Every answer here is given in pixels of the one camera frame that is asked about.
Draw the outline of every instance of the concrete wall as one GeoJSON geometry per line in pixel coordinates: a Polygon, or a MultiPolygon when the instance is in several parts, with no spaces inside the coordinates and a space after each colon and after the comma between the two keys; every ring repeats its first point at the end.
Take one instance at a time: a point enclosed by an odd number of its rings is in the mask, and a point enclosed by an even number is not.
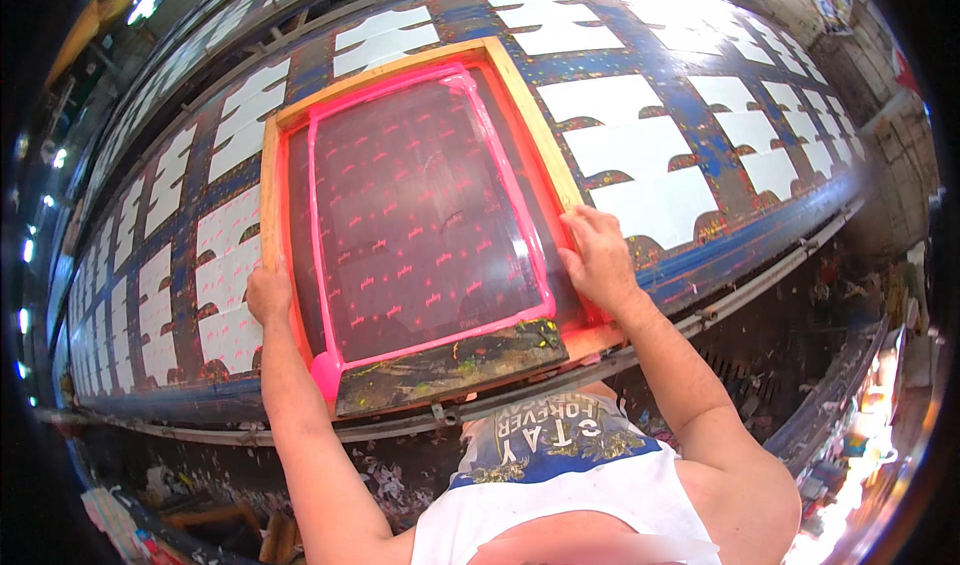
{"type": "Polygon", "coordinates": [[[836,88],[870,148],[867,207],[846,235],[869,254],[896,255],[926,237],[928,196],[939,186],[924,103],[895,81],[894,39],[871,0],[854,0],[852,36],[827,36],[813,0],[745,0],[786,27],[836,88]]]}

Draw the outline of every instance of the hand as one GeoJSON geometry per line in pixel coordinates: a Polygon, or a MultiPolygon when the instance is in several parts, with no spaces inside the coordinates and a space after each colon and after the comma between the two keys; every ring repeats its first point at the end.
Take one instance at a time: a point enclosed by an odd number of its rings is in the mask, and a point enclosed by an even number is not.
{"type": "Polygon", "coordinates": [[[620,222],[585,205],[559,216],[577,240],[580,254],[559,248],[559,258],[573,287],[614,318],[646,294],[637,285],[634,261],[620,234],[620,222]]]}
{"type": "Polygon", "coordinates": [[[273,273],[256,267],[246,278],[246,289],[246,307],[260,325],[289,324],[294,294],[283,255],[280,255],[273,273]]]}

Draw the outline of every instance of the white tank top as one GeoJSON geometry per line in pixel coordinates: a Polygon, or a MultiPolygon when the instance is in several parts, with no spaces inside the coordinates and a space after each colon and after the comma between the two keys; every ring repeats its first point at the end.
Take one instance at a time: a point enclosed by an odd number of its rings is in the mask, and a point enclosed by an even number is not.
{"type": "Polygon", "coordinates": [[[575,510],[607,513],[639,533],[709,542],[677,476],[678,454],[643,435],[613,403],[558,394],[465,429],[467,454],[450,487],[420,515],[411,565],[466,565],[507,529],[575,510]]]}

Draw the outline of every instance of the man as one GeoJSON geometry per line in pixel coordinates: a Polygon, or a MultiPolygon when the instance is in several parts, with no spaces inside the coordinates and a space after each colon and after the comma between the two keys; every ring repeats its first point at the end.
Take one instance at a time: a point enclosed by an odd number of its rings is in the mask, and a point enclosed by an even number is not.
{"type": "MultiPolygon", "coordinates": [[[[495,548],[549,551],[597,537],[611,546],[628,533],[719,546],[690,563],[776,565],[783,558],[801,509],[786,467],[750,436],[711,368],[637,286],[617,219],[589,207],[561,219],[580,247],[580,254],[560,249],[570,280],[630,338],[683,459],[640,434],[612,392],[592,384],[468,426],[467,454],[450,488],[416,526],[394,536],[294,344],[285,268],[258,269],[246,297],[264,330],[263,403],[311,563],[515,563],[531,557],[504,560],[495,548]]],[[[656,544],[643,546],[651,551],[635,558],[650,562],[656,544]]]]}

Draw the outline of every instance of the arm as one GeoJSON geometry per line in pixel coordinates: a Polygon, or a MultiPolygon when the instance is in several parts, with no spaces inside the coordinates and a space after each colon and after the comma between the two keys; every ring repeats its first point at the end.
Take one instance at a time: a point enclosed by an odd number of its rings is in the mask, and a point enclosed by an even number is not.
{"type": "Polygon", "coordinates": [[[307,557],[337,565],[409,563],[409,536],[392,535],[297,350],[289,319],[293,292],[282,257],[276,273],[255,269],[246,289],[249,310],[263,326],[263,406],[307,557]]]}
{"type": "Polygon", "coordinates": [[[786,467],[743,427],[720,379],[637,285],[617,218],[578,207],[561,219],[581,251],[578,255],[559,249],[571,282],[610,313],[630,338],[656,405],[683,448],[684,459],[763,479],[765,489],[796,500],[797,490],[786,467]]]}

